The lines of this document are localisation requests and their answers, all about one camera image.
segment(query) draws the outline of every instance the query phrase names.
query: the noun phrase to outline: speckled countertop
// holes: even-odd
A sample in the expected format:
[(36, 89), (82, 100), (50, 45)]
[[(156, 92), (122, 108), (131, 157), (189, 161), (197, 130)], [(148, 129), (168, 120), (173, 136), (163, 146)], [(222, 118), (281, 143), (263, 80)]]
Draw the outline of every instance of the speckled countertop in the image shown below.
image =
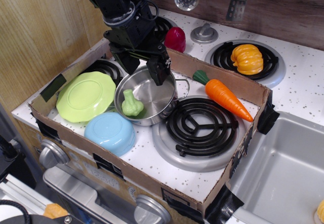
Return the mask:
[[(286, 111), (311, 122), (324, 125), (323, 51), (212, 23), (209, 24), (218, 32), (218, 39), (207, 45), (197, 44), (190, 39), (190, 33), (193, 29), (203, 26), (208, 22), (165, 10), (160, 10), (160, 16), (174, 21), (178, 27), (185, 31), (185, 53), (200, 60), (205, 59), (210, 49), (229, 40), (252, 40), (274, 48), (281, 55), (286, 65), (286, 74), (283, 80), (272, 88), (274, 109), (276, 111)], [(190, 86), (190, 94), (194, 95), (197, 93), (198, 85), (196, 82), (190, 81)], [(179, 95), (181, 95), (185, 88), (180, 85), (178, 90)], [(27, 103), (31, 102), (37, 95), (38, 92), (12, 112), (15, 118), (35, 129), (37, 129), (37, 125), (34, 122), (34, 118), (30, 116), (30, 109)], [(249, 105), (248, 102), (244, 103), (252, 116), (254, 116), (257, 111), (256, 106)], [(53, 120), (66, 124), (67, 127), (83, 134), (84, 125), (70, 124), (60, 119), (55, 111), (52, 114)], [(157, 160), (159, 157), (154, 149), (154, 145), (147, 136), (150, 127), (134, 126), (134, 128), (137, 133), (136, 143), (133, 149), (121, 158), (170, 187), (202, 201), (219, 179), (222, 170), (210, 173), (193, 173), (173, 167), (165, 161), (159, 161)], [(145, 161), (141, 161), (140, 152), (150, 152)], [(236, 220), (235, 217), (228, 221), (228, 223), (237, 222), (239, 220)]]

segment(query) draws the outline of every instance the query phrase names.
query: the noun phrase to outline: stainless steel pot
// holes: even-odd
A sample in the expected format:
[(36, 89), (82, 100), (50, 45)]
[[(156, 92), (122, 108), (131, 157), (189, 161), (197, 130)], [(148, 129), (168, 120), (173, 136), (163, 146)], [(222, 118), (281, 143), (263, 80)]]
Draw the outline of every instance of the stainless steel pot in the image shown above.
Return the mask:
[[(188, 86), (186, 94), (178, 98), (177, 81), (185, 81)], [(163, 85), (157, 86), (146, 66), (138, 68), (132, 75), (127, 75), (118, 85), (114, 105), (116, 110), (132, 123), (141, 126), (151, 126), (167, 118), (175, 108), (177, 101), (185, 98), (189, 92), (189, 82), (186, 79), (175, 79), (171, 73)], [(134, 97), (144, 104), (144, 109), (136, 116), (125, 116), (122, 102), (125, 100), (123, 91), (133, 90)]]

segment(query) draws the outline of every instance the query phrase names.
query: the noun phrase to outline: green plate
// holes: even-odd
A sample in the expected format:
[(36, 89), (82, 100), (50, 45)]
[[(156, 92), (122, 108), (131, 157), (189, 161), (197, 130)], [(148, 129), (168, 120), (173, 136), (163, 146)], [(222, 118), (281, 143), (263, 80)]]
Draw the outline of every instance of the green plate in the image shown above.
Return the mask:
[(72, 123), (87, 122), (107, 110), (115, 91), (109, 75), (82, 73), (60, 91), (56, 108), (62, 118)]

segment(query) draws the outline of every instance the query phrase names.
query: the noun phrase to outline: toy red pepper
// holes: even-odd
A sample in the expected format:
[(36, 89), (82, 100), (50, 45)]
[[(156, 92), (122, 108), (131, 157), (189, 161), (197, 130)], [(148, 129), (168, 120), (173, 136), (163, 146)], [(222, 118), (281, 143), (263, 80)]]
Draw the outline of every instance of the toy red pepper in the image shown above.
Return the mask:
[(179, 27), (172, 27), (166, 35), (164, 45), (181, 53), (186, 49), (186, 35)]

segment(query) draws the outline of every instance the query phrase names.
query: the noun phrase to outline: yellow pumpkin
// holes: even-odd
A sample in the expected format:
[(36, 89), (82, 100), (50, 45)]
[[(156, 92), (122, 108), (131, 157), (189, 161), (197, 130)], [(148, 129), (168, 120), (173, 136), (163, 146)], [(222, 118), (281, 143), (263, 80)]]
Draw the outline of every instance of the yellow pumpkin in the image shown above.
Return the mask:
[(318, 205), (317, 215), (320, 221), (324, 223), (324, 200), (322, 200)]
[(242, 44), (233, 49), (231, 60), (237, 71), (251, 76), (263, 70), (263, 58), (259, 49), (252, 44)]

